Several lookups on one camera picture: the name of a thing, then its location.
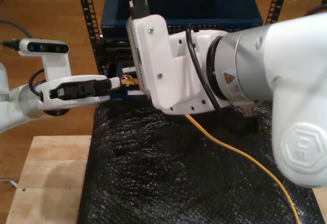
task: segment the yellow warning sticker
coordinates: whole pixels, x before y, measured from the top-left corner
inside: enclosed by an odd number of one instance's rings
[[[235,77],[230,74],[224,73],[224,75],[225,75],[226,83],[228,83],[228,84],[235,79]]]

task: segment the camera lens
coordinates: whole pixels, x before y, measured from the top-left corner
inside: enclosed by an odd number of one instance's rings
[[[29,44],[27,49],[31,52],[33,52],[35,50],[34,45],[32,45],[32,44]]]
[[[40,45],[39,48],[41,52],[46,52],[46,47],[44,45]]]

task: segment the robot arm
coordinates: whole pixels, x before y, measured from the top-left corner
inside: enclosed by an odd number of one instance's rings
[[[291,181],[327,186],[327,13],[227,34],[192,33],[202,72],[221,108],[273,100],[272,146]],[[213,110],[196,75],[185,32],[168,35],[159,15],[129,19],[142,92],[167,114]]]
[[[6,69],[0,64],[0,133],[33,119],[63,115],[71,107],[106,101],[110,89],[121,86],[120,78],[72,76],[64,42],[22,39],[15,49],[21,56],[42,57],[46,80],[36,87],[26,84],[9,90]]]

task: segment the black metal shelf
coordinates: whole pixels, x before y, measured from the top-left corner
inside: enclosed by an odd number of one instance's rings
[[[128,47],[129,43],[127,40],[106,40],[101,38],[99,32],[99,26],[97,22],[97,17],[93,5],[93,0],[80,0],[82,4],[82,9],[84,13],[84,18],[86,22],[86,27],[90,42],[92,45],[92,50],[96,65],[98,68],[98,73],[106,76],[114,76],[115,68],[118,65],[118,61],[122,62],[125,66],[130,66],[132,63],[132,58],[130,55],[124,53],[124,50],[119,49]],[[278,21],[279,14],[283,6],[284,0],[272,0],[269,8],[269,13],[266,19],[266,24],[272,24]],[[109,50],[109,48],[116,48],[115,51]]]

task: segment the wooden board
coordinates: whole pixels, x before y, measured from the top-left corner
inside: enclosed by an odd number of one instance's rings
[[[37,136],[6,224],[75,224],[91,136]]]

